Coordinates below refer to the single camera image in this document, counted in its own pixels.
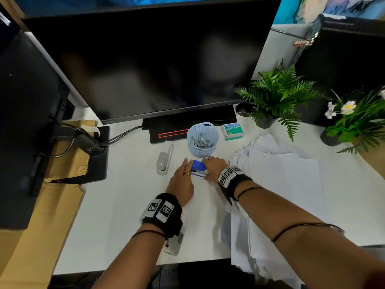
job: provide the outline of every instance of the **stack of paper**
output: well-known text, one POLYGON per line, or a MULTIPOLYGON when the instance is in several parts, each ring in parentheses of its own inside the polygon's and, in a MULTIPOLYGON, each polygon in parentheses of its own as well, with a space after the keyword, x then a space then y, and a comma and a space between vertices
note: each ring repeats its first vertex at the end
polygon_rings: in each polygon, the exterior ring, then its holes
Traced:
MULTIPOLYGON (((279 144, 268 134, 239 150, 229 164, 244 170, 266 189, 324 222, 332 223, 323 187, 324 169, 317 160, 306 159, 303 151, 279 144)), ((230 242, 231 263, 244 272, 283 280, 293 288, 300 288, 301 280, 296 273, 239 204, 227 204, 226 210, 229 215, 224 220, 219 238, 224 243, 230 242)))

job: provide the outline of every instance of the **black monitor screen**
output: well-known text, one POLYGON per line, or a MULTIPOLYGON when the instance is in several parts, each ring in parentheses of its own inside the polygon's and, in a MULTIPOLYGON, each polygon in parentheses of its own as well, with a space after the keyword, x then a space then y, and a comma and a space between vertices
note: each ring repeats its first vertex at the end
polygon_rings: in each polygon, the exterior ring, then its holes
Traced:
POLYGON ((103 122, 239 100, 281 0, 214 0, 25 20, 103 122))

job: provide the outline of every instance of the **white flower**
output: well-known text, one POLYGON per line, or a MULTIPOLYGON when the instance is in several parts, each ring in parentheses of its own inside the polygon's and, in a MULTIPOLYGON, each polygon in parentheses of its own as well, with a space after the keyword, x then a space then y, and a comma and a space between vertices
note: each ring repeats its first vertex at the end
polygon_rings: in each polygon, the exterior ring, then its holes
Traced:
POLYGON ((356 102, 355 101, 348 101, 341 107, 341 113, 342 114, 352 114, 354 112, 354 109, 356 108, 356 102))
POLYGON ((381 95, 383 99, 385 99, 385 89, 381 90, 378 95, 381 95))
POLYGON ((337 115, 336 112, 331 112, 331 111, 325 112, 325 116, 326 116, 328 119, 331 119, 332 117, 335 117, 336 115, 337 115))
POLYGON ((334 108, 336 107, 336 105, 335 104, 333 104, 331 101, 329 101, 329 103, 328 103, 328 109, 329 109, 329 111, 334 111, 334 108))

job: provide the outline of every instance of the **white desk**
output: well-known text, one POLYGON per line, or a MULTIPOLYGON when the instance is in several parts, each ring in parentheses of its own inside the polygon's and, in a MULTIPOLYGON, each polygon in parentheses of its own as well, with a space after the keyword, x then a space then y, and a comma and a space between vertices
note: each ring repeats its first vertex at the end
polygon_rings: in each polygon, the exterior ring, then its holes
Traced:
MULTIPOLYGON (((270 129, 238 117, 245 135, 225 142, 220 134, 214 156, 229 159, 236 150, 261 134, 270 132, 292 144, 286 128, 275 122, 270 129)), ((142 120, 112 124, 110 137, 138 126, 142 120)), ((343 146, 329 147, 320 141, 323 128, 301 124, 294 146, 327 168, 325 189, 330 214, 357 245, 385 243, 385 181, 359 155, 338 154, 343 146)), ((86 185, 86 193, 54 274, 104 270, 139 227, 148 202, 164 192, 174 170, 185 157, 193 158, 187 141, 174 141, 174 153, 166 176, 156 174, 162 144, 151 145, 149 131, 135 130, 110 146, 104 181, 86 185)), ((161 253, 158 264, 205 261, 230 257, 217 241, 224 205, 217 191, 204 179, 192 176, 195 194, 183 209, 186 234, 178 256, 161 253)))

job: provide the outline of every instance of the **hand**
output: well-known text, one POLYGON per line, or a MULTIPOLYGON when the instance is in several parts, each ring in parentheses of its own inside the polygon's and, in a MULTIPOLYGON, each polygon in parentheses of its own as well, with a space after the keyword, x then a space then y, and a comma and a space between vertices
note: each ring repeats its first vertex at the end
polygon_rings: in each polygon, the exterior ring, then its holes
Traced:
POLYGON ((191 175, 183 175, 186 169, 191 170, 193 161, 187 163, 187 158, 183 160, 182 165, 175 171, 170 179, 166 193, 173 194, 178 199, 179 204, 185 206, 194 195, 194 185, 191 182, 191 175))
POLYGON ((202 163, 206 166, 206 170, 208 173, 205 176, 205 179, 214 183, 218 183, 219 174, 221 173, 221 171, 223 171, 226 167, 229 166, 226 160, 214 156, 203 158, 202 163))

